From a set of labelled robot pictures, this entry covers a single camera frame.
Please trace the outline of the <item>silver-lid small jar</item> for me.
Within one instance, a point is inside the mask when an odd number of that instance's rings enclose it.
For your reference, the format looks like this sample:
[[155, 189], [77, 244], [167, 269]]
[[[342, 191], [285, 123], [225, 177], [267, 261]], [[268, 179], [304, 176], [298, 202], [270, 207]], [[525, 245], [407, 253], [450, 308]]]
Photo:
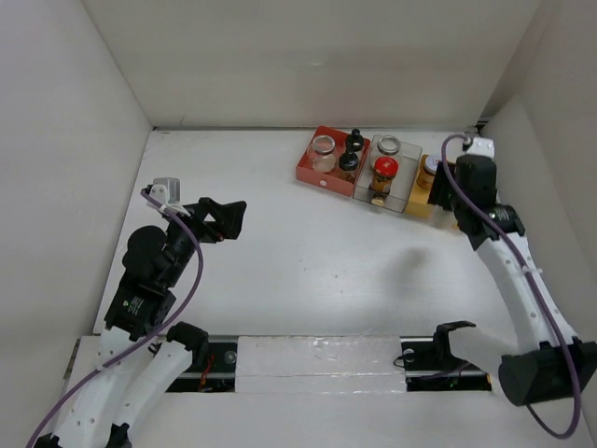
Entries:
[[441, 158], [438, 155], [423, 155], [419, 165], [419, 173], [417, 174], [416, 184], [426, 190], [430, 190], [433, 186], [437, 167], [441, 163]]

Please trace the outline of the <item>red-capped dark sauce bottle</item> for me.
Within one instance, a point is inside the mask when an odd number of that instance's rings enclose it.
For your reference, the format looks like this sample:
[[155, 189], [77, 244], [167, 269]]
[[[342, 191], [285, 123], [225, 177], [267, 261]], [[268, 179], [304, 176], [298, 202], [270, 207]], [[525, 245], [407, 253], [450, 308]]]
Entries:
[[379, 157], [373, 165], [371, 189], [388, 194], [399, 170], [399, 163], [391, 157]]

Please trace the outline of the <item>glass jar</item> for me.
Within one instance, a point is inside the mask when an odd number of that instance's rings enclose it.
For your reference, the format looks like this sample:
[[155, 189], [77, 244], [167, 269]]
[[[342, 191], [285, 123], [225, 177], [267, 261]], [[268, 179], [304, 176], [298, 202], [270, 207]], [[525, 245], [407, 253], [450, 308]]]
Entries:
[[377, 155], [380, 157], [397, 158], [402, 148], [401, 141], [392, 135], [383, 135], [376, 144]]
[[312, 169], [318, 173], [331, 172], [337, 162], [336, 143], [329, 135], [317, 135], [312, 140], [308, 151]]

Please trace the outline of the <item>black-capped white bottle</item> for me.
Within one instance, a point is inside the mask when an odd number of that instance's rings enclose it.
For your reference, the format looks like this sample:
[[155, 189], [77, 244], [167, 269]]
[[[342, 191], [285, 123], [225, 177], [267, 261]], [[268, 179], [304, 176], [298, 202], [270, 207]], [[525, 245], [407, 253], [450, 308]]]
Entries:
[[352, 129], [351, 133], [347, 135], [344, 142], [345, 150], [352, 153], [361, 151], [364, 144], [365, 140], [359, 129]]

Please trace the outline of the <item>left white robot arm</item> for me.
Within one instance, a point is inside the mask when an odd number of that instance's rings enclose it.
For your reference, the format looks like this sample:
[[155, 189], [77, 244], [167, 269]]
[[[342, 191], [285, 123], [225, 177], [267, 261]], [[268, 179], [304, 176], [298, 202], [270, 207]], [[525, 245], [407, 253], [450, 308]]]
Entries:
[[201, 245], [239, 237], [247, 204], [146, 200], [168, 227], [144, 226], [129, 237], [96, 366], [51, 408], [30, 447], [128, 447], [135, 426], [175, 379], [209, 361], [208, 333], [178, 319], [199, 285], [179, 306], [172, 290], [190, 260], [203, 258]]

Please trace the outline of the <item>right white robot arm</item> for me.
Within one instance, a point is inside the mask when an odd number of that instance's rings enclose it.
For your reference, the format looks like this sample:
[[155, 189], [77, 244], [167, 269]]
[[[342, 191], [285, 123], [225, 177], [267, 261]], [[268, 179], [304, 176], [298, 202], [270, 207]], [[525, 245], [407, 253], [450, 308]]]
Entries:
[[507, 399], [526, 406], [579, 399], [596, 372], [596, 344], [583, 342], [557, 312], [516, 210], [497, 201], [496, 165], [465, 154], [440, 161], [428, 202], [454, 213], [460, 231], [496, 283], [518, 340], [497, 376]]

